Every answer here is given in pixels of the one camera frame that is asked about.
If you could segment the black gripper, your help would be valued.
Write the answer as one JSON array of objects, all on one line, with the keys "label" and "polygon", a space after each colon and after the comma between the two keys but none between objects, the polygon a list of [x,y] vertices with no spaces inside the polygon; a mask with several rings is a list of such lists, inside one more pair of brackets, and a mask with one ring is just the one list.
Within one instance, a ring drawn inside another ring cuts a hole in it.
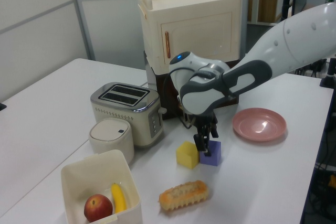
[{"label": "black gripper", "polygon": [[215,113],[195,117],[194,126],[197,128],[197,134],[193,136],[196,148],[199,152],[202,152],[205,156],[211,156],[209,149],[209,134],[212,138],[218,138],[217,132],[217,117]]}]

